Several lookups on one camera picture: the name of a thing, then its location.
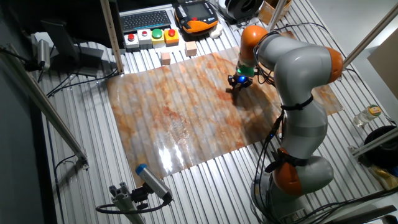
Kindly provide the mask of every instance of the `red button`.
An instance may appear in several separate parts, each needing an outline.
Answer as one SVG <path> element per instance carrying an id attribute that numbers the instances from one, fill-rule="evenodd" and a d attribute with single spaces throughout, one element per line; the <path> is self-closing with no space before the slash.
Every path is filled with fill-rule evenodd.
<path id="1" fill-rule="evenodd" d="M 134 40 L 134 34 L 129 34 L 129 40 L 133 41 Z"/>
<path id="2" fill-rule="evenodd" d="M 175 35 L 175 30 L 170 29 L 169 30 L 169 36 L 174 37 L 174 35 Z"/>

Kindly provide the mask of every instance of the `blue led light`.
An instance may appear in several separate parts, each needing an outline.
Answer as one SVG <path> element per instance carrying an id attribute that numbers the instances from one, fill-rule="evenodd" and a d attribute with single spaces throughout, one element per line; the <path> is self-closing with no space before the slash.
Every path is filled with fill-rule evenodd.
<path id="1" fill-rule="evenodd" d="M 239 77 L 240 82 L 244 82 L 245 79 L 246 79 L 246 77 Z"/>

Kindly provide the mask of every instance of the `metal pole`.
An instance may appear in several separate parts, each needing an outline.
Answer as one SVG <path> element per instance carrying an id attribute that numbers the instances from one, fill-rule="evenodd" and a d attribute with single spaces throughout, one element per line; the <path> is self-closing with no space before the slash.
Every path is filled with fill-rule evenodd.
<path id="1" fill-rule="evenodd" d="M 16 54 L 16 51 L 11 46 L 10 51 Z M 63 140 L 68 144 L 70 149 L 77 155 L 77 157 L 82 161 L 82 163 L 87 165 L 87 155 L 86 152 L 79 146 L 76 139 L 73 137 L 72 133 L 69 131 L 68 127 L 62 121 L 61 117 L 52 107 L 51 103 L 47 99 L 46 95 L 42 92 L 37 82 L 30 76 L 21 63 L 21 61 L 12 55 L 1 53 L 0 58 L 3 62 L 13 70 L 13 74 L 19 80 L 21 85 L 27 91 L 28 95 L 33 99 L 35 104 L 51 122 L 53 127 L 58 131 Z"/>
<path id="2" fill-rule="evenodd" d="M 269 24 L 268 24 L 268 27 L 267 27 L 268 31 L 271 31 L 274 29 L 276 23 L 279 21 L 280 14 L 282 13 L 282 10 L 285 7 L 285 5 L 286 5 L 286 0 L 278 1 L 278 4 L 275 7 L 275 12 L 273 13 L 271 20 L 269 21 Z"/>
<path id="3" fill-rule="evenodd" d="M 114 29 L 114 23 L 112 19 L 111 8 L 109 7 L 109 0 L 100 0 L 102 12 L 104 14 L 106 28 L 108 28 L 109 39 L 111 40 L 113 55 L 116 60 L 116 66 L 120 75 L 124 74 L 124 68 L 122 63 L 122 57 L 120 56 L 120 49 L 118 44 L 118 38 L 116 37 L 116 31 Z"/>
<path id="4" fill-rule="evenodd" d="M 387 13 L 384 18 L 373 28 L 373 30 L 349 53 L 344 60 L 343 68 L 346 68 L 398 14 L 398 3 Z"/>
<path id="5" fill-rule="evenodd" d="M 381 144 L 388 142 L 391 139 L 394 139 L 396 137 L 398 137 L 398 128 L 394 128 L 393 130 L 387 132 L 386 134 L 383 134 L 382 136 L 378 137 L 377 139 L 369 142 L 368 144 L 355 149 L 352 152 L 352 155 L 354 157 L 358 157 L 358 156 L 364 154 L 365 152 L 368 152 L 369 150 L 371 150 L 377 146 L 380 146 Z"/>

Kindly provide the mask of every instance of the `cardboard box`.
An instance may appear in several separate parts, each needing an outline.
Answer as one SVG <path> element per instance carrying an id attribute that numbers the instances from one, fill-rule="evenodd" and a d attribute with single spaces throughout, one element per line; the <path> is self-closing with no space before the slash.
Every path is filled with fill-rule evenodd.
<path id="1" fill-rule="evenodd" d="M 289 11 L 290 4 L 292 3 L 292 1 L 293 0 L 287 0 L 286 6 L 283 8 L 278 21 L 287 14 L 287 11 Z M 274 12 L 275 12 L 275 9 L 267 1 L 264 1 L 264 4 L 262 5 L 262 7 L 260 9 L 258 18 L 265 24 L 269 24 Z"/>

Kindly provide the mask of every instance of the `green button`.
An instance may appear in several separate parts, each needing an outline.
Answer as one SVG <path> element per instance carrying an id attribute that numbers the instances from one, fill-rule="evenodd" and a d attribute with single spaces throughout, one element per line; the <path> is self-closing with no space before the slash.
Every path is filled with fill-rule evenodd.
<path id="1" fill-rule="evenodd" d="M 154 30 L 152 30 L 152 37 L 153 37 L 153 38 L 159 39 L 159 38 L 162 37 L 162 35 L 163 35 L 162 30 L 160 30 L 160 29 L 154 29 Z"/>

